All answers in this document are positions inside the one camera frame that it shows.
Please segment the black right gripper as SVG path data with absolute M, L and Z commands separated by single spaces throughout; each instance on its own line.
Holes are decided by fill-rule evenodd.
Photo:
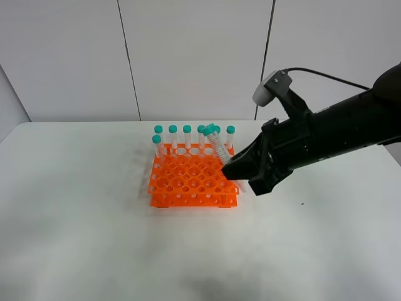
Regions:
M 256 139 L 222 168 L 228 180 L 248 180 L 257 196 L 271 193 L 277 184 L 292 175 L 289 159 L 294 159 L 298 151 L 306 152 L 304 142 L 311 137 L 308 127 L 311 110 L 294 91 L 256 90 L 256 104 L 260 107 L 275 98 L 282 104 L 288 119 L 280 123 L 274 118 L 263 124 Z M 285 158 L 285 152 L 289 153 L 289 159 Z

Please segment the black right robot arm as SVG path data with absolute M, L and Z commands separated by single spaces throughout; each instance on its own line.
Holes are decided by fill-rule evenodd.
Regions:
M 292 91 L 288 73 L 273 72 L 253 95 L 260 107 L 278 99 L 288 119 L 264 123 L 256 139 L 224 164 L 226 179 L 247 180 L 259 196 L 295 169 L 371 145 L 400 142 L 400 65 L 383 73 L 372 88 L 317 113 Z

